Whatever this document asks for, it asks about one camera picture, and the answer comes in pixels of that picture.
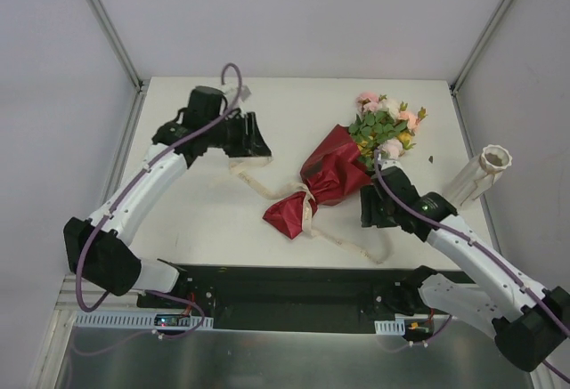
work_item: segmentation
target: white flower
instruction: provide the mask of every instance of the white flower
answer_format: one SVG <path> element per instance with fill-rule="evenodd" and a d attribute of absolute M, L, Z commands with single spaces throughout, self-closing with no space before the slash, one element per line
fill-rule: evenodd
<path fill-rule="evenodd" d="M 402 153 L 403 145 L 397 138 L 392 138 L 380 146 L 380 150 L 387 154 L 389 159 L 398 159 Z"/>
<path fill-rule="evenodd" d="M 393 98 L 386 98 L 381 104 L 388 111 L 390 117 L 397 121 L 400 116 L 400 103 Z"/>

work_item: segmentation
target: robotic arm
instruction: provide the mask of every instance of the robotic arm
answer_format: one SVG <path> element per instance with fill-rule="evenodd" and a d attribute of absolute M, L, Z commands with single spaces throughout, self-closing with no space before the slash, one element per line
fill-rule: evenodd
<path fill-rule="evenodd" d="M 111 294 L 122 296 L 130 289 L 140 289 L 185 298 L 187 277 L 182 269 L 162 261 L 140 259 L 128 247 L 160 196 L 208 148 L 223 149 L 229 158 L 271 157 L 259 133 L 256 114 L 227 109 L 228 101 L 237 102 L 248 96 L 247 87 L 228 89 L 225 93 L 207 86 L 196 87 L 188 106 L 159 128 L 140 167 L 113 197 L 86 220 L 73 217 L 67 222 L 63 235 L 71 271 L 77 273 L 81 253 L 88 247 L 81 276 Z M 212 125 L 220 117 L 222 104 L 227 116 Z M 203 132 L 208 124 L 211 127 Z M 192 133 L 199 135 L 186 141 Z M 94 231 L 94 239 L 89 239 Z"/>
<path fill-rule="evenodd" d="M 568 337 L 570 295 L 561 287 L 549 291 L 523 274 L 437 193 L 420 197 L 399 162 L 384 160 L 381 168 L 373 185 L 361 190 L 362 227 L 401 227 L 450 257 L 483 289 L 463 288 L 422 266 L 387 299 L 388 307 L 410 314 L 407 306 L 422 302 L 448 312 L 494 337 L 520 369 L 536 369 Z"/>

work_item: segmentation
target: cream ribbon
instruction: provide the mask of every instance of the cream ribbon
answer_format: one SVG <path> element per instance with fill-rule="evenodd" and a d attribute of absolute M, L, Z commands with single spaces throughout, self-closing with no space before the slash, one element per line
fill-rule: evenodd
<path fill-rule="evenodd" d="M 287 196 L 292 195 L 298 191 L 303 191 L 305 193 L 305 197 L 303 198 L 303 221 L 301 223 L 301 228 L 303 230 L 303 233 L 306 233 L 311 238 L 320 236 L 327 241 L 335 244 L 336 246 L 343 248 L 345 251 L 357 253 L 363 256 L 374 264 L 383 264 L 388 259 L 388 257 L 392 255 L 391 249 L 389 247 L 385 247 L 386 251 L 384 256 L 380 259 L 374 258 L 364 248 L 359 247 L 348 240 L 333 236 L 326 231 L 317 229 L 313 226 L 313 209 L 311 208 L 310 204 L 310 200 L 314 200 L 314 196 L 306 184 L 302 182 L 289 182 L 277 191 L 271 191 L 254 177 L 252 177 L 251 174 L 248 174 L 247 170 L 251 167 L 252 165 L 247 161 L 230 162 L 230 174 L 237 176 L 240 180 L 246 183 L 250 188 L 255 190 L 261 197 L 265 199 L 284 199 Z"/>

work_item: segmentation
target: metal frame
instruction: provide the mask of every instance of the metal frame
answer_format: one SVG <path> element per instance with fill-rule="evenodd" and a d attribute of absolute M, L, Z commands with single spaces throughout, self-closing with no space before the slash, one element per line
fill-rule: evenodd
<path fill-rule="evenodd" d="M 110 47 L 117 55 L 117 58 L 123 67 L 123 70 L 125 71 L 127 77 L 133 84 L 136 91 L 136 96 L 134 97 L 134 101 L 131 104 L 131 109 L 129 111 L 129 115 L 126 120 L 123 133 L 121 135 L 118 150 L 114 157 L 113 167 L 109 179 L 105 184 L 104 193 L 102 194 L 103 202 L 110 196 L 110 194 L 112 194 L 112 192 L 118 187 L 120 183 L 123 171 L 125 169 L 128 151 L 130 150 L 131 143 L 134 138 L 134 132 L 138 123 L 138 118 L 143 108 L 144 97 L 146 95 L 149 81 L 143 81 L 140 78 L 136 67 L 129 57 L 129 54 L 102 3 L 102 0 L 86 1 L 93 10 L 94 16 L 99 22 L 103 34 L 107 37 Z M 452 84 L 452 98 L 470 157 L 472 157 L 474 154 L 473 143 L 470 140 L 465 120 L 461 114 L 461 106 L 458 101 L 458 91 L 464 85 L 477 59 L 485 50 L 485 47 L 492 39 L 493 35 L 497 31 L 497 28 L 500 26 L 506 13 L 509 11 L 514 1 L 515 0 L 500 0 L 495 11 L 493 12 L 493 15 L 485 25 L 483 31 L 473 46 L 469 57 L 463 64 L 460 73 L 457 76 L 457 79 Z M 493 245 L 499 250 L 499 243 L 497 241 L 496 232 L 493 227 L 493 220 L 489 215 L 489 209 L 485 198 L 482 199 L 482 202 L 485 219 L 492 235 Z M 63 281 L 58 303 L 55 306 L 55 310 L 50 321 L 50 326 L 45 336 L 44 345 L 40 354 L 40 360 L 38 361 L 37 367 L 33 374 L 32 387 L 47 389 L 53 388 L 56 384 L 57 377 L 60 373 L 61 367 L 63 366 L 64 353 L 69 341 L 69 334 L 72 328 L 72 324 L 75 321 L 78 311 L 77 304 L 75 303 L 74 293 L 72 292 L 75 283 L 74 281 L 75 276 L 73 275 L 66 277 Z M 95 286 L 87 286 L 85 293 L 87 294 L 88 298 L 89 296 L 98 296 L 101 293 L 101 290 Z M 110 297 L 102 307 L 102 310 L 132 310 L 136 307 L 136 296 L 134 293 L 132 293 L 132 296 L 130 294 L 131 293 L 123 297 Z M 549 389 L 556 387 L 551 373 L 543 366 L 540 366 L 537 370 L 531 373 L 531 378 L 533 380 L 534 387 L 537 389 Z"/>

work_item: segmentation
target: white metal vent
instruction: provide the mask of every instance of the white metal vent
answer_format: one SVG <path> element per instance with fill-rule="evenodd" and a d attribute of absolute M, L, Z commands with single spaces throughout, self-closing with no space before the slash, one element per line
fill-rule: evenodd
<path fill-rule="evenodd" d="M 396 318 L 396 320 L 375 320 L 374 328 L 379 336 L 403 336 L 406 334 L 405 322 Z"/>
<path fill-rule="evenodd" d="M 157 315 L 165 313 L 155 312 L 80 312 L 75 321 L 76 327 L 83 328 L 125 328 L 125 329 L 168 329 L 186 330 L 198 325 L 200 316 L 182 318 L 177 327 L 159 327 L 154 325 Z M 204 323 L 198 329 L 213 329 L 214 319 L 205 318 Z"/>

